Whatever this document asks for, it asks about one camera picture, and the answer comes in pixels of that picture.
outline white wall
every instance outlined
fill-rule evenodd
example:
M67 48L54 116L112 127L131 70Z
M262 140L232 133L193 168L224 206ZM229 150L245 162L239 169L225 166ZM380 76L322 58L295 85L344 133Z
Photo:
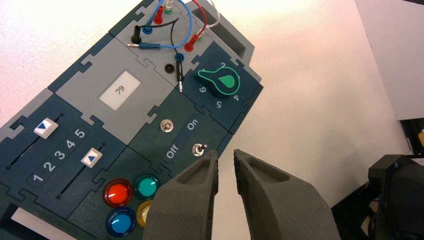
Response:
M396 119L424 118L424 5L356 0Z

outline red wire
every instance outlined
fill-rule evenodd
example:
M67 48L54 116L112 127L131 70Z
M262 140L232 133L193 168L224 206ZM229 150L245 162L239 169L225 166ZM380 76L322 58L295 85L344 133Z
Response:
M206 12L203 9L202 5L200 5L200 3L198 2L198 0L192 0L192 1L193 1L193 3L195 3L197 5L197 7L200 9L201 14L203 15L204 25L203 25L203 28L200 30L200 32L198 34L200 36L205 31L206 25L208 25L208 18L206 17Z

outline electronic control panel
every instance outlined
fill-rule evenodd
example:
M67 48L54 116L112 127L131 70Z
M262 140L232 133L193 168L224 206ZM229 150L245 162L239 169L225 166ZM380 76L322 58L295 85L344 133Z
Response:
M0 128L0 239L142 239L161 185L224 151L263 87L200 3L142 1Z

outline blue wire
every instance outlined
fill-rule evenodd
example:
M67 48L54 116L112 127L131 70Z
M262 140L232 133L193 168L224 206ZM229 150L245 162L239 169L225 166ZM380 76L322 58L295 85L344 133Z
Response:
M172 45L168 45L168 44L161 44L160 45L161 48L168 48L168 49L181 48L189 40L189 37L192 34L192 30L193 30L192 12L190 11L189 7L187 7L187 5L182 0L177 0L177 1L180 2L184 6L185 10L187 10L187 13L188 13L188 33L187 33L187 36L185 36L184 40L178 45L172 46Z
M164 0L159 0L159 3L154 9L153 15L148 19L146 25L152 25L153 19L155 18L156 13L158 12L159 8L162 6L163 3L164 3Z

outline black socket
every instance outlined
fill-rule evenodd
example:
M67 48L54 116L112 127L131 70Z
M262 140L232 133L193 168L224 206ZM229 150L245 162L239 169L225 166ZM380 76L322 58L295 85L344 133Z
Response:
M168 63L165 65L165 72L172 74L174 71L175 71L174 65L172 65L171 63Z

